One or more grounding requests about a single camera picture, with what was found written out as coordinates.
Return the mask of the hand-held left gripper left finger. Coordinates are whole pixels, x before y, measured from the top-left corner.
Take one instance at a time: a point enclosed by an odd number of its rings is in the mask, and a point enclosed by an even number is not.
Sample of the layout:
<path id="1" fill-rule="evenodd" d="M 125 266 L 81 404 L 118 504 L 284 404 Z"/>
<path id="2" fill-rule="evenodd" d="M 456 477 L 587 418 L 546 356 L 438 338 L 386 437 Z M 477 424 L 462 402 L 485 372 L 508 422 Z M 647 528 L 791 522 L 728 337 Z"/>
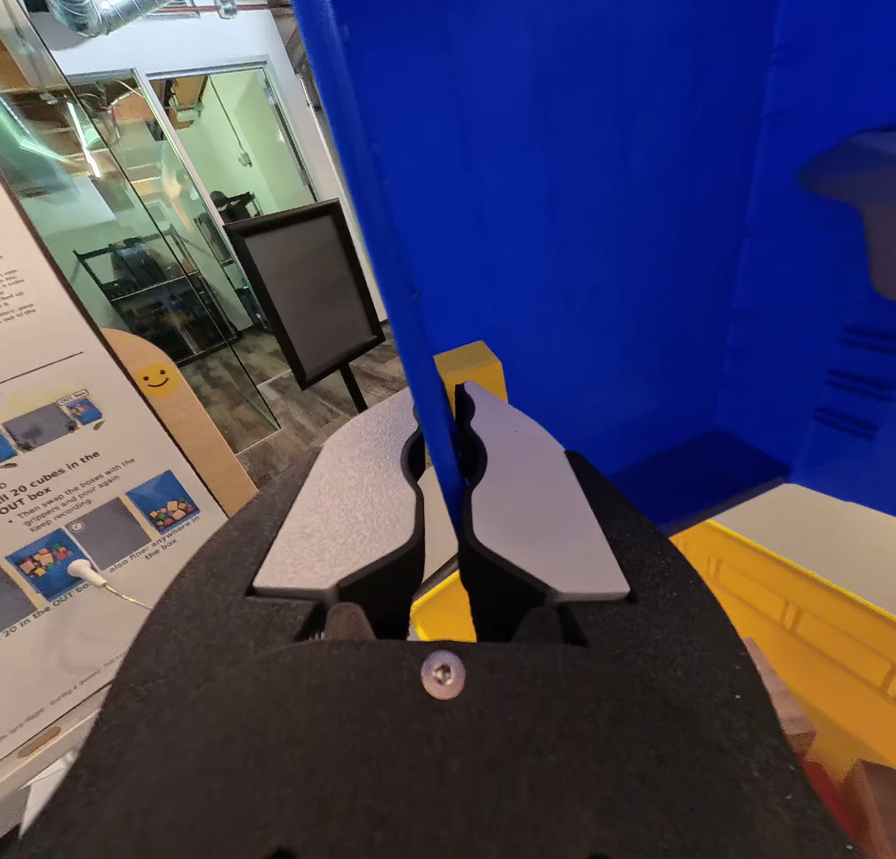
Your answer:
<path id="1" fill-rule="evenodd" d="M 425 567 L 425 441 L 408 388 L 322 445 L 252 582 L 257 596 L 361 607 L 379 640 L 407 640 Z"/>

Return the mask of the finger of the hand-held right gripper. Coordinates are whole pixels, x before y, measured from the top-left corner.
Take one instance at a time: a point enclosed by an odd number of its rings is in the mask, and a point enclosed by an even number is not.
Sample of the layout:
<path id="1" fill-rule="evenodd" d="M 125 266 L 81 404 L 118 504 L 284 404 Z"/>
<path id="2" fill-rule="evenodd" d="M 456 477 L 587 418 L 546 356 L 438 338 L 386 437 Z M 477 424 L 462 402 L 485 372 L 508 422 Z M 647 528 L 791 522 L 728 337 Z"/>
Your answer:
<path id="1" fill-rule="evenodd" d="M 870 282 L 883 298 L 894 299 L 895 128 L 873 128 L 849 137 L 809 162 L 799 181 L 804 190 L 857 210 Z"/>

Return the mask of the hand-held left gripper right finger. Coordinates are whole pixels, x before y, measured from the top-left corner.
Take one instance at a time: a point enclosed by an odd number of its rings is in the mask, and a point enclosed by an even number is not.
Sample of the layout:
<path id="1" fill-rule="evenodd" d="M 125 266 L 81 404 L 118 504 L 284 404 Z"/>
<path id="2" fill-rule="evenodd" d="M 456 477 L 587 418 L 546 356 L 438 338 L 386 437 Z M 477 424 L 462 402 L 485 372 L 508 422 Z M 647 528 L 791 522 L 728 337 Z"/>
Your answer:
<path id="1" fill-rule="evenodd" d="M 532 611 L 632 594 L 563 445 L 474 381 L 455 388 L 465 479 L 459 574 L 476 640 L 509 642 Z"/>

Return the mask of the yellow plastic box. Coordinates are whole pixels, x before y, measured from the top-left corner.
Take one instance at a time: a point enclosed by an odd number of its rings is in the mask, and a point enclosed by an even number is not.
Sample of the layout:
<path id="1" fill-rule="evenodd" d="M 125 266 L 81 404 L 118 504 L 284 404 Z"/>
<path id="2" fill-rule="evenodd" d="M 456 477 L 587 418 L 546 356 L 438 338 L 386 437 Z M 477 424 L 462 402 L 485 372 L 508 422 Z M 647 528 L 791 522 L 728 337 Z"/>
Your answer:
<path id="1" fill-rule="evenodd" d="M 894 517 L 783 484 L 671 542 L 810 716 L 810 758 L 894 768 Z"/>

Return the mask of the blue plastic box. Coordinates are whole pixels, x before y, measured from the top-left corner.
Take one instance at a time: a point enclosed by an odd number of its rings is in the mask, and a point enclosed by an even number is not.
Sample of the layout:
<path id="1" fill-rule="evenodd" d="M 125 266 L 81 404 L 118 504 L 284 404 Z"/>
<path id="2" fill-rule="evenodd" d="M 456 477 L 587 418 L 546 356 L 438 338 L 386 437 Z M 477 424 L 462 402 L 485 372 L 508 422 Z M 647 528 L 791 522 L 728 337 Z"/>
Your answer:
<path id="1" fill-rule="evenodd" d="M 433 357 L 661 527 L 894 514 L 894 0 L 292 0 L 454 521 Z"/>

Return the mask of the pile of wooden cubes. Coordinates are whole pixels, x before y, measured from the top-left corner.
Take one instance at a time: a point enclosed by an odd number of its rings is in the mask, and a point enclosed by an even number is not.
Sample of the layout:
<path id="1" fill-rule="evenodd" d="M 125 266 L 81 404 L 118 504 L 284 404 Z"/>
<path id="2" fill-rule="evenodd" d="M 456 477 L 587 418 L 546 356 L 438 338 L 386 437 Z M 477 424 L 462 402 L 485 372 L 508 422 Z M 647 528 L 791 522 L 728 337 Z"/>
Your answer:
<path id="1" fill-rule="evenodd" d="M 823 764 L 810 758 L 818 731 L 808 713 L 761 652 L 756 641 L 745 648 L 760 674 L 792 753 L 823 806 L 864 857 L 895 856 L 895 771 L 857 760 L 841 784 Z"/>

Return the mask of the black framed sign stand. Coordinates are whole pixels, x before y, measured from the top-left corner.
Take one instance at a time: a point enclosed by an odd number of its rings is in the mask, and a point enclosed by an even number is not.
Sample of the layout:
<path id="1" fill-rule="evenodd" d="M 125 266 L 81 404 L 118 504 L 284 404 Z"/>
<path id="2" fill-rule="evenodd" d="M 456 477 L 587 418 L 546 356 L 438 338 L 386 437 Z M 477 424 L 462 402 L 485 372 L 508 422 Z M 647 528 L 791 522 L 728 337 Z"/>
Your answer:
<path id="1" fill-rule="evenodd" d="M 385 333 L 340 201 L 227 223 L 225 233 L 299 388 L 337 372 L 364 412 L 350 364 Z"/>

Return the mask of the white instruction poster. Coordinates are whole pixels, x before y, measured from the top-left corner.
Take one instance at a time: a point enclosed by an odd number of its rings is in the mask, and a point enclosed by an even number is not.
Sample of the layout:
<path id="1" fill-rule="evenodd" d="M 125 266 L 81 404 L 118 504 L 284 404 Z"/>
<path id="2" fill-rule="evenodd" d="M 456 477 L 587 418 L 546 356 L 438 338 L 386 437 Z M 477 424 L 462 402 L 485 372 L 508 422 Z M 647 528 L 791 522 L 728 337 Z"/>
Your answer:
<path id="1" fill-rule="evenodd" d="M 2 759 L 111 683 L 227 520 L 2 184 Z"/>

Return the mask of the black shelf rack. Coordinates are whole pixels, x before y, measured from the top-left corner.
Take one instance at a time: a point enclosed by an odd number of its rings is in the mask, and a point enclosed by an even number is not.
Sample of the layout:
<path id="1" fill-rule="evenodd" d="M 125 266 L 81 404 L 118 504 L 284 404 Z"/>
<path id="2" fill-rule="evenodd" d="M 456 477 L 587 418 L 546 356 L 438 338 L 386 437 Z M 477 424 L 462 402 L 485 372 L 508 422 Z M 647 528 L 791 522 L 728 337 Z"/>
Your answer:
<path id="1" fill-rule="evenodd" d="M 179 367 L 238 339 L 174 227 L 126 237 L 88 251 L 73 251 L 112 309 L 133 335 L 145 339 Z"/>

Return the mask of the glass partition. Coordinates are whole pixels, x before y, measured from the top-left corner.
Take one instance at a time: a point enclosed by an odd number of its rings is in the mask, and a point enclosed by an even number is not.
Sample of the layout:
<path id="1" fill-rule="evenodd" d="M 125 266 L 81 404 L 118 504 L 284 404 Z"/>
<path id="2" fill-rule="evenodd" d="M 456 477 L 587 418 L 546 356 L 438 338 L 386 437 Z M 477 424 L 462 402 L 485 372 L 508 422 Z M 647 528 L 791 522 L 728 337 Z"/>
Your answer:
<path id="1" fill-rule="evenodd" d="M 2 0 L 2 173 L 99 327 L 126 331 L 73 251 L 174 227 L 238 339 L 177 366 L 238 458 L 303 450 L 332 412 L 302 392 L 225 224 L 319 193 L 277 79 L 273 17 L 179 0 L 84 41 Z"/>

